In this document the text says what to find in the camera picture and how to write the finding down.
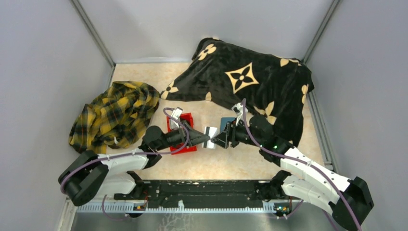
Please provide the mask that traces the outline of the blue card holder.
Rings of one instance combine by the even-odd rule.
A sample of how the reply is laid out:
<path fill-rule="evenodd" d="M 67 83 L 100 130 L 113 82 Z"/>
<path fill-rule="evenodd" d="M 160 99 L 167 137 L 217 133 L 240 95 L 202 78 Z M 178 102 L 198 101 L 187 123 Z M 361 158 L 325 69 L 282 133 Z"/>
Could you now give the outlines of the blue card holder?
<path fill-rule="evenodd" d="M 220 131 L 225 129 L 228 122 L 233 122 L 234 120 L 234 117 L 222 117 L 220 120 Z"/>

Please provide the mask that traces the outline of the red plastic bin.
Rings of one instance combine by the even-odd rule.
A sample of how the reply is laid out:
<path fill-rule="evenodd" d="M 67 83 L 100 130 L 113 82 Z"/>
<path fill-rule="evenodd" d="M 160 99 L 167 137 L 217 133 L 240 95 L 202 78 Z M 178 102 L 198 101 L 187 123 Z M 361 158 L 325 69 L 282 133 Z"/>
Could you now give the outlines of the red plastic bin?
<path fill-rule="evenodd" d="M 186 122 L 190 125 L 191 128 L 194 128 L 194 120 L 193 120 L 193 117 L 192 117 L 192 114 L 191 114 L 191 113 L 182 113 L 179 118 L 180 118 L 180 121 L 181 121 L 181 122 L 182 122 L 182 121 L 186 121 Z M 168 117 L 166 118 L 166 123 L 167 123 L 167 131 L 170 132 L 172 129 L 171 129 L 171 127 L 170 127 L 170 119 L 169 119 Z M 179 145 L 176 145 L 176 146 L 172 146 L 172 147 L 170 147 L 169 149 L 170 149 L 170 151 L 175 151 L 175 150 L 177 150 L 178 148 L 180 148 L 181 146 L 182 146 L 182 143 L 179 144 Z M 195 151 L 197 151 L 197 147 L 196 147 L 196 146 L 189 147 L 189 146 L 187 145 L 186 147 L 184 147 L 183 149 L 181 149 L 179 152 L 175 152 L 175 153 L 173 153 L 172 155 L 182 154 L 182 153 L 188 153 L 188 152 L 195 152 Z"/>

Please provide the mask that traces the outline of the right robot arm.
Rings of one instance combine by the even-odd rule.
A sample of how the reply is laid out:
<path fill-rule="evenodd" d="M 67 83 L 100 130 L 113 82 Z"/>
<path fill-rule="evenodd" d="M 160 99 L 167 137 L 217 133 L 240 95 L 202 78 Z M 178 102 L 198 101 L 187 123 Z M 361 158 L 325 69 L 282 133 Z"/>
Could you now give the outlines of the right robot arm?
<path fill-rule="evenodd" d="M 225 149 L 244 143 L 258 147 L 260 154 L 281 168 L 270 181 L 276 198 L 292 196 L 329 213 L 348 231 L 360 231 L 374 207 L 368 184 L 339 175 L 301 153 L 281 138 L 267 120 L 257 115 L 246 124 L 236 118 L 211 141 Z"/>

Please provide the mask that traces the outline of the silver magnetic stripe card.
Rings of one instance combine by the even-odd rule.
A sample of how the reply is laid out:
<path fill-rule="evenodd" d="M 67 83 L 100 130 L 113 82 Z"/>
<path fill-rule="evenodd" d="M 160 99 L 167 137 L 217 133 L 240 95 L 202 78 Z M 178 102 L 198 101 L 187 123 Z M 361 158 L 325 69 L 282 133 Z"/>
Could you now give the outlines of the silver magnetic stripe card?
<path fill-rule="evenodd" d="M 214 138 L 218 133 L 218 128 L 217 127 L 204 127 L 204 134 L 207 135 L 210 139 L 205 141 L 202 144 L 202 148 L 205 149 L 215 149 L 216 145 L 211 141 L 212 138 Z"/>

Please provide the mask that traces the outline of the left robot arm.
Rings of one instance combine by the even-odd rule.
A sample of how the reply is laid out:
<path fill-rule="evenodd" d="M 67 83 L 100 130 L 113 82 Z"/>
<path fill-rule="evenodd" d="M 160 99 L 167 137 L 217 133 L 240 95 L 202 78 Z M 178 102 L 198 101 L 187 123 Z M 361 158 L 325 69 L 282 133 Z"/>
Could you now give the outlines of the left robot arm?
<path fill-rule="evenodd" d="M 147 128 L 141 146 L 121 154 L 96 154 L 84 151 L 58 178 L 60 189 L 75 206 L 104 196 L 116 200 L 144 199 L 148 187 L 134 172 L 154 166 L 164 155 L 163 149 L 194 147 L 210 137 L 183 121 L 168 133 L 158 126 Z"/>

